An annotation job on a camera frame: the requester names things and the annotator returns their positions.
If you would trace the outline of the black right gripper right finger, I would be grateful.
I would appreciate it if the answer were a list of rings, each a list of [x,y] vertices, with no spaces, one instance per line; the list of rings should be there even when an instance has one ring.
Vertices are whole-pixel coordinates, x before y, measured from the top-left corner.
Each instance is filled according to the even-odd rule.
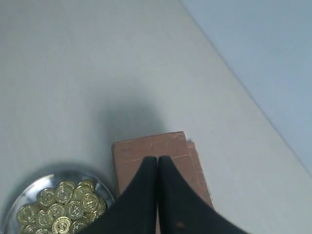
[[[169,156],[158,159],[157,202],[162,234],[246,233],[206,204]]]

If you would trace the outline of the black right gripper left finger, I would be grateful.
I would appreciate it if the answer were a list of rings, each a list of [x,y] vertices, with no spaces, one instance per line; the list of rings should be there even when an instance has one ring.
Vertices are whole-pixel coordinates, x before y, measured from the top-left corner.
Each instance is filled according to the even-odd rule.
[[[81,234],[154,234],[156,232],[157,158],[147,156],[116,202]]]

